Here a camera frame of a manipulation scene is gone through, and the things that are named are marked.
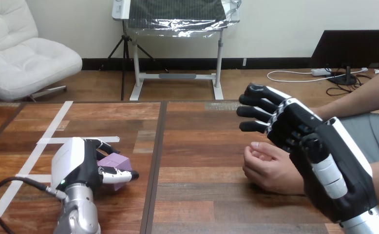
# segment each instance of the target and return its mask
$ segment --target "person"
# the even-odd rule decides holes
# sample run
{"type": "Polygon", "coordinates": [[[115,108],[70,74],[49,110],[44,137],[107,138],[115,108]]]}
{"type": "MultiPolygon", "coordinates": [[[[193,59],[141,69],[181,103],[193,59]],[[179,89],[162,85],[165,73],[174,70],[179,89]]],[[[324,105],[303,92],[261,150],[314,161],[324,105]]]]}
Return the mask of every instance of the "person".
{"type": "MultiPolygon", "coordinates": [[[[345,129],[371,164],[379,200],[379,75],[354,92],[325,106],[312,108],[323,120],[340,118],[345,129]]],[[[266,142],[252,142],[244,150],[245,175],[261,188],[286,195],[303,195],[303,178],[289,153],[266,142]]]]}

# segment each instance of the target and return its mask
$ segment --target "human hand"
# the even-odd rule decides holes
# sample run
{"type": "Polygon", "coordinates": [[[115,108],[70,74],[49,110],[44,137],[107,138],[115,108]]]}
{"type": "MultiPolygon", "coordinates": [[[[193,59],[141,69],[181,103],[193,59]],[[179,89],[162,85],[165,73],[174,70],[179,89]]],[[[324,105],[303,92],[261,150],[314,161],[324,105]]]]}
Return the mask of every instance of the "human hand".
{"type": "Polygon", "coordinates": [[[303,178],[289,153],[265,142],[252,142],[244,150],[243,171],[261,188],[286,195],[303,195],[303,178]]]}

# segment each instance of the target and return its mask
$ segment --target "black tripod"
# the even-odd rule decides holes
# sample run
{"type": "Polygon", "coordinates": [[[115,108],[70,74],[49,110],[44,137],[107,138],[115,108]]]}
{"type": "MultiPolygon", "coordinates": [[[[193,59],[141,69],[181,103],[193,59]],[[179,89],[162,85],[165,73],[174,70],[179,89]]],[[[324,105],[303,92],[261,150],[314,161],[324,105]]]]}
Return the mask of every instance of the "black tripod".
{"type": "MultiPolygon", "coordinates": [[[[117,50],[117,48],[119,47],[119,45],[124,42],[124,52],[123,52],[123,58],[122,58],[122,93],[121,93],[121,100],[123,101],[124,100],[124,91],[125,91],[125,71],[126,71],[126,64],[125,64],[125,59],[127,59],[127,61],[129,62],[130,59],[129,59],[129,48],[128,48],[128,42],[129,41],[132,41],[132,38],[130,36],[127,35],[126,33],[126,30],[125,30],[125,22],[124,20],[122,20],[122,29],[123,29],[123,35],[122,35],[122,38],[121,40],[118,42],[118,45],[115,46],[114,50],[112,50],[111,54],[109,55],[108,57],[108,64],[109,64],[109,61],[111,60],[111,57],[112,55],[115,53],[115,51],[117,50]]],[[[159,66],[161,66],[158,61],[156,61],[148,52],[146,52],[140,45],[137,45],[138,46],[138,49],[140,49],[142,52],[144,52],[144,54],[146,54],[152,62],[158,64],[159,66]]]]}

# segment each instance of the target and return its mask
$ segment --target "monitor stand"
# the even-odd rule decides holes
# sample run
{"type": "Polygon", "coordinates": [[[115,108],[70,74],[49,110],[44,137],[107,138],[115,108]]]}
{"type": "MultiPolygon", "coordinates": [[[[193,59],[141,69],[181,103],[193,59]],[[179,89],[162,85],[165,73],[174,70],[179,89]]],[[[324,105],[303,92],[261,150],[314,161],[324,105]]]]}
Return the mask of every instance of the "monitor stand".
{"type": "MultiPolygon", "coordinates": [[[[336,74],[332,72],[331,75],[327,75],[326,77],[333,77],[333,76],[338,76],[343,74],[342,72],[337,72],[336,74]]],[[[346,67],[346,75],[340,76],[340,77],[335,77],[331,79],[327,79],[328,81],[332,82],[333,84],[338,84],[338,85],[354,85],[356,84],[356,76],[351,74],[350,71],[350,66],[346,67]]]]}

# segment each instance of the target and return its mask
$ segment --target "chair leg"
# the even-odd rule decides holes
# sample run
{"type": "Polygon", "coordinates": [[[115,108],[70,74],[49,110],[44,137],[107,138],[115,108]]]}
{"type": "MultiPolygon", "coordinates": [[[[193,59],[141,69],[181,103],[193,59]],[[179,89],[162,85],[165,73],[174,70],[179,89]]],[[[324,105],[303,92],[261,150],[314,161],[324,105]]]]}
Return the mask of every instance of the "chair leg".
{"type": "Polygon", "coordinates": [[[44,96],[44,95],[47,95],[47,94],[51,94],[51,93],[54,93],[54,92],[57,92],[57,91],[60,91],[60,90],[66,91],[67,88],[66,88],[66,86],[59,86],[59,87],[56,87],[56,88],[45,89],[45,90],[42,90],[40,92],[37,92],[37,93],[29,95],[29,98],[32,99],[32,100],[34,100],[35,98],[38,98],[38,97],[41,97],[41,96],[44,96]]]}

